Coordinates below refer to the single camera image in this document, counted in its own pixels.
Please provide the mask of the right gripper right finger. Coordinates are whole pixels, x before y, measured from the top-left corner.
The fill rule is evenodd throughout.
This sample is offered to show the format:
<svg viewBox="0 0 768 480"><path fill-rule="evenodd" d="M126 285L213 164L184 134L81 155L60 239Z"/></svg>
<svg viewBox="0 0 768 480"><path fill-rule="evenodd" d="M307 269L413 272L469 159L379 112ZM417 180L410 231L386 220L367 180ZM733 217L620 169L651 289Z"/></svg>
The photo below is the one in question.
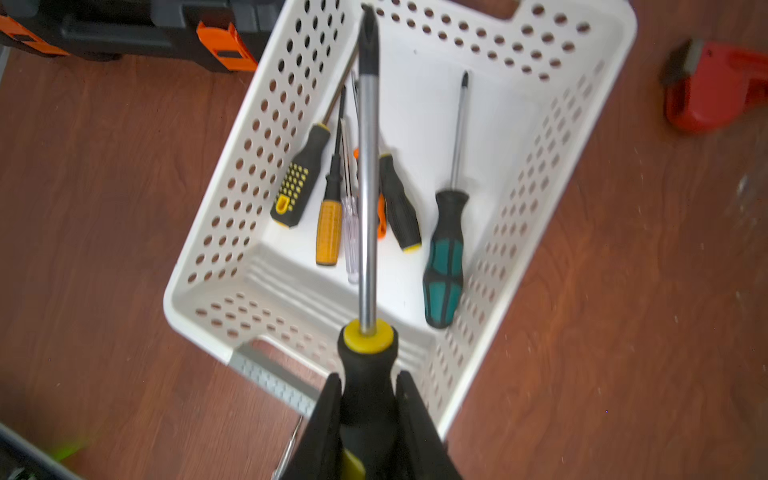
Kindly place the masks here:
<svg viewBox="0 0 768 480"><path fill-rule="evenodd" d="M461 479L421 398L412 375L396 379L395 479Z"/></svg>

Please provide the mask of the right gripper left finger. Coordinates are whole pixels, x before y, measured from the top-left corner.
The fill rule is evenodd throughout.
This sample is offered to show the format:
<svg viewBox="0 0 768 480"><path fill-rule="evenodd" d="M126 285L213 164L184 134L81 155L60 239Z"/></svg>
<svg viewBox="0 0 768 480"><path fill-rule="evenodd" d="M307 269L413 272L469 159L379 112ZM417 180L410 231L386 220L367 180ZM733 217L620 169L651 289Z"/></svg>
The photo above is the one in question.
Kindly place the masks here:
<svg viewBox="0 0 768 480"><path fill-rule="evenodd" d="M281 479L340 479L342 381L328 376L312 416Z"/></svg>

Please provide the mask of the black yellow slim screwdriver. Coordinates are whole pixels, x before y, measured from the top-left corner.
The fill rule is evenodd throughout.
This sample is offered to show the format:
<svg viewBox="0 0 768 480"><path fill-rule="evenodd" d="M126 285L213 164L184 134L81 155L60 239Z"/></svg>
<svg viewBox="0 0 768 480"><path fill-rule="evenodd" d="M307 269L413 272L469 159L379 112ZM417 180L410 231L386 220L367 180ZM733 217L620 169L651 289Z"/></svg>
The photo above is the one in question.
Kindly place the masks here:
<svg viewBox="0 0 768 480"><path fill-rule="evenodd" d="M363 7L359 75L359 318L342 331L342 479L386 479L397 437L391 371L398 336L377 313L380 38L373 7Z"/></svg>

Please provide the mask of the large green black screwdriver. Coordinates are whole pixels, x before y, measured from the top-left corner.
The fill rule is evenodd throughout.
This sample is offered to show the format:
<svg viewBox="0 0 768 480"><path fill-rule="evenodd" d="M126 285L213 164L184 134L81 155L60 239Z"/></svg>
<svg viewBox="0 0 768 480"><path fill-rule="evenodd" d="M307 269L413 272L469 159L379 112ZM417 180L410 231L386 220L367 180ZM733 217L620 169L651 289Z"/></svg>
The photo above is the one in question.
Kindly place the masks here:
<svg viewBox="0 0 768 480"><path fill-rule="evenodd" d="M469 195L459 189L458 179L468 87L469 72L465 71L460 86L450 182L435 194L438 219L423 275L425 320L436 329L446 329L452 324L464 286L462 215Z"/></svg>

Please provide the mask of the black yellow short screwdriver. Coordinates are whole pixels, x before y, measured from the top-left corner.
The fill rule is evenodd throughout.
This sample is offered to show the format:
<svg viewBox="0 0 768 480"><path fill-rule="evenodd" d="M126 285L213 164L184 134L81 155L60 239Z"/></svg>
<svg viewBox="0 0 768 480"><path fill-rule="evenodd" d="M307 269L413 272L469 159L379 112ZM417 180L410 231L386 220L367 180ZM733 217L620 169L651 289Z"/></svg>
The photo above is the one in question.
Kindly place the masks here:
<svg viewBox="0 0 768 480"><path fill-rule="evenodd" d="M387 220L400 246L405 251L418 249L422 244L416 210L406 194L391 153L386 152L379 159L381 193L385 198Z"/></svg>

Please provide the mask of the yellow handle screwdriver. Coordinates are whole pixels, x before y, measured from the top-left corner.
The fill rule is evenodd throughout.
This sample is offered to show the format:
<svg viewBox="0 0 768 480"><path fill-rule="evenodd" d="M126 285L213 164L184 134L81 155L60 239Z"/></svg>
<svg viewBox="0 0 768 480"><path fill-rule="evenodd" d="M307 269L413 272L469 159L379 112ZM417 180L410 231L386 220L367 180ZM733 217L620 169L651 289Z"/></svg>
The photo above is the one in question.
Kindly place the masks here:
<svg viewBox="0 0 768 480"><path fill-rule="evenodd" d="M341 121L345 113L345 97L346 87L342 86L339 94L334 152L331 156L329 172L326 175L326 187L317 223L315 262L318 266L323 267L337 264L341 245Z"/></svg>

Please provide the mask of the clear precision screwdriver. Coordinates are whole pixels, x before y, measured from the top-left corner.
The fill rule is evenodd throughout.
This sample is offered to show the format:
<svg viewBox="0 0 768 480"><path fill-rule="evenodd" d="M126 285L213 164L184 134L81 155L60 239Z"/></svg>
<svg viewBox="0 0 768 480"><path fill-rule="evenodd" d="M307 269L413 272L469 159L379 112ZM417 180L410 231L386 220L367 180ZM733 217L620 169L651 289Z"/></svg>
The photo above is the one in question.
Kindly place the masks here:
<svg viewBox="0 0 768 480"><path fill-rule="evenodd" d="M350 284L359 282L359 218L357 198L354 193L351 170L350 145L346 119L339 120L341 127L344 196L342 198L342 234L347 279Z"/></svg>

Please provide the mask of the orange black small screwdriver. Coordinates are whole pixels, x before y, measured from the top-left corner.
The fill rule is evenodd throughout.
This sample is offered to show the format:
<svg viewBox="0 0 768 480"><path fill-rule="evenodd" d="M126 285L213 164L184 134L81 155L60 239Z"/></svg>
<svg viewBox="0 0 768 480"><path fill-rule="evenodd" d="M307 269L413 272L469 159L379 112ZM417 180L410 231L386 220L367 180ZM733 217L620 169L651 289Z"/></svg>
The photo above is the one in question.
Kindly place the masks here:
<svg viewBox="0 0 768 480"><path fill-rule="evenodd" d="M355 73L351 74L353 98L355 104L355 110L357 118L360 118L360 104L359 104L359 80ZM379 193L377 204L377 239L382 240L387 234L387 219L386 219L386 203L382 193Z"/></svg>

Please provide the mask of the black yellow dotted screwdriver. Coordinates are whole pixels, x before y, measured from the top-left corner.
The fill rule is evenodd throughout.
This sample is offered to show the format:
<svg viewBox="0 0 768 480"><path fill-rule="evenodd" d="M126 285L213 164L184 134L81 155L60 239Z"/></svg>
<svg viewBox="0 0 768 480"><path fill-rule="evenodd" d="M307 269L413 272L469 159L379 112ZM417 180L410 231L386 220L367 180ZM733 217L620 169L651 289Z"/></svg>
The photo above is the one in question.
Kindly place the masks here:
<svg viewBox="0 0 768 480"><path fill-rule="evenodd" d="M311 126L304 146L293 157L278 189L271 208L271 218L286 228L296 227L306 210L312 191L320 175L322 156L331 133L328 122L334 105L341 96L343 82L350 72L358 47L355 46L339 77L332 100L328 103L323 119Z"/></svg>

